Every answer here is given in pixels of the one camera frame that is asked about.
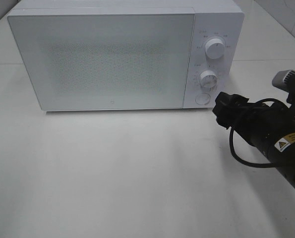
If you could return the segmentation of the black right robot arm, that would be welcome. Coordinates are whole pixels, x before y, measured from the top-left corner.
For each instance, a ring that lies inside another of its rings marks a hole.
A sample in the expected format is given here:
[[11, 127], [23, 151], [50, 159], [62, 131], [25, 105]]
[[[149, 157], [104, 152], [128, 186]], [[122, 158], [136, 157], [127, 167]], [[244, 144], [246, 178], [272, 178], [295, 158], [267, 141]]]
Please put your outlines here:
[[[230, 130], [231, 155], [252, 168], [275, 168], [295, 189], [295, 117], [283, 102], [266, 98], [250, 103], [238, 94], [219, 93], [213, 113], [217, 123]], [[254, 163], [241, 158], [234, 147], [234, 133], [268, 160]]]

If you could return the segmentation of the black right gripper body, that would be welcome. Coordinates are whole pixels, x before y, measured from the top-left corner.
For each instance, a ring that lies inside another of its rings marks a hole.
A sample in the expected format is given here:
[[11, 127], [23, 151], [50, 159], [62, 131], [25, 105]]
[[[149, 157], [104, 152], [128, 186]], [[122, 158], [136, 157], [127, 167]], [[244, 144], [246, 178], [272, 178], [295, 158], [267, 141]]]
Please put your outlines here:
[[250, 103], [248, 98], [233, 98], [233, 132], [258, 149], [281, 148], [277, 141], [287, 142], [295, 133], [295, 119], [290, 109], [277, 99], [263, 99]]

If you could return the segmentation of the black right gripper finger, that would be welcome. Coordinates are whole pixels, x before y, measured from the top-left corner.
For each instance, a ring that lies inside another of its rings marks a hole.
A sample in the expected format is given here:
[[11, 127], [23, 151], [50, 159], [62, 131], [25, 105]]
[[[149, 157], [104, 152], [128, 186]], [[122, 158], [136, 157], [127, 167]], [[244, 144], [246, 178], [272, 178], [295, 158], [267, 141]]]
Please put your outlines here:
[[216, 116], [218, 125], [225, 129], [229, 129], [236, 120], [236, 110], [234, 108], [215, 106], [212, 112]]
[[215, 99], [215, 106], [213, 109], [223, 108], [236, 108], [245, 105], [248, 102], [248, 98], [238, 94], [228, 94], [226, 92], [220, 92]]

